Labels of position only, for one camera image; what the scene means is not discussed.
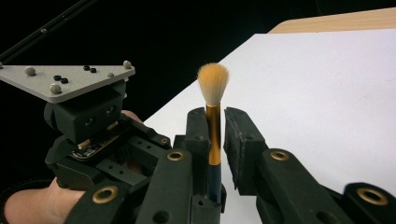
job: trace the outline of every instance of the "human hand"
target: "human hand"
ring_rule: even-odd
[[[129,110],[121,112],[143,123],[134,112]],[[139,166],[132,161],[127,161],[124,165],[134,171],[139,171]],[[55,177],[47,188],[26,189],[14,193],[6,202],[5,216],[10,224],[61,224],[65,222],[84,192],[61,189]]]

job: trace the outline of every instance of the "brass ring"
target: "brass ring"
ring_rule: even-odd
[[[168,153],[167,157],[169,161],[181,161],[184,157],[184,154],[179,151],[173,151]]]
[[[106,186],[97,190],[92,195],[92,201],[94,203],[108,203],[117,197],[119,189],[116,186]]]
[[[286,161],[289,159],[289,154],[282,151],[273,151],[271,152],[271,157],[277,161]]]
[[[367,203],[375,205],[387,205],[388,199],[383,193],[376,189],[360,188],[357,189],[358,195]]]

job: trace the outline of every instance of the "makeup brush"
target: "makeup brush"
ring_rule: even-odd
[[[213,202],[221,199],[220,101],[228,83],[228,70],[219,63],[207,63],[198,71],[198,82],[206,101],[206,121],[210,149],[208,167],[208,196]]]

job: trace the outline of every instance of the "brush bristles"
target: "brush bristles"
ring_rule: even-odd
[[[219,63],[207,63],[198,71],[198,82],[207,105],[219,105],[228,83],[228,70]]]

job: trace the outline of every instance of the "wooden surface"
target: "wooden surface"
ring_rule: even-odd
[[[396,7],[283,21],[269,34],[396,28]]]

